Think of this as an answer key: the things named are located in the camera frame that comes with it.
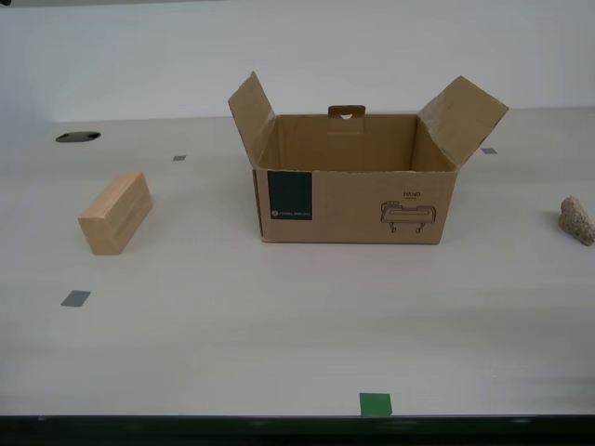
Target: printed illustration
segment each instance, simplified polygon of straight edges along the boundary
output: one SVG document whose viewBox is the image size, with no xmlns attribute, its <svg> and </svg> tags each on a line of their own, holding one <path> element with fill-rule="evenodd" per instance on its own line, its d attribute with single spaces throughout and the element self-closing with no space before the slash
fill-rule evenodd
<svg viewBox="0 0 595 446">
<path fill-rule="evenodd" d="M 389 223 L 390 231 L 396 232 L 396 224 L 415 223 L 419 225 L 416 233 L 429 223 L 436 221 L 436 208 L 434 206 L 403 207 L 399 202 L 384 202 L 380 207 L 382 223 Z"/>
</svg>

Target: open cardboard box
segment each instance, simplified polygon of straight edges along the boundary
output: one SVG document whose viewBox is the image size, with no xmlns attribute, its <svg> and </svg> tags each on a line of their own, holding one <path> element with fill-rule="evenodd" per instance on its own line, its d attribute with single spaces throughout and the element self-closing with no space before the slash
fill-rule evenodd
<svg viewBox="0 0 595 446">
<path fill-rule="evenodd" d="M 252 73 L 229 100 L 266 242 L 440 242 L 458 169 L 508 107 L 458 77 L 418 114 L 275 115 Z"/>
</svg>

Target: box handle slot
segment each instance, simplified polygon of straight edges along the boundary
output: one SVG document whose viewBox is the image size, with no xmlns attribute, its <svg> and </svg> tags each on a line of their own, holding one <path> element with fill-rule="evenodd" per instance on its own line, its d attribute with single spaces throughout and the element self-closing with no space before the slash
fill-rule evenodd
<svg viewBox="0 0 595 446">
<path fill-rule="evenodd" d="M 328 107 L 329 118 L 343 118 L 349 120 L 353 118 L 361 118 L 364 115 L 364 105 L 331 105 Z"/>
</svg>

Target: box flap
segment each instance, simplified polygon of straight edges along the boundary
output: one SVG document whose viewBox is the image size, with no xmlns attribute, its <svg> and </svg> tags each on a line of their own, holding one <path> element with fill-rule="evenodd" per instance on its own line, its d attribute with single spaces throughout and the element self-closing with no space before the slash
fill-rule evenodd
<svg viewBox="0 0 595 446">
<path fill-rule="evenodd" d="M 480 147 L 508 107 L 460 76 L 426 105 L 419 117 L 432 140 L 457 167 Z"/>
<path fill-rule="evenodd" d="M 272 131 L 275 113 L 254 72 L 228 103 L 250 163 L 257 166 Z"/>
</svg>

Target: wooden block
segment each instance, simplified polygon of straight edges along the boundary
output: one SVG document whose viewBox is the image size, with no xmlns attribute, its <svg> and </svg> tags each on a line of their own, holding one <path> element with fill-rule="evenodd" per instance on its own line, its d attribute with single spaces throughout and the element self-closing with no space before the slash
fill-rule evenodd
<svg viewBox="0 0 595 446">
<path fill-rule="evenodd" d="M 78 222 L 93 254 L 121 254 L 151 208 L 145 176 L 125 172 L 110 183 Z"/>
</svg>

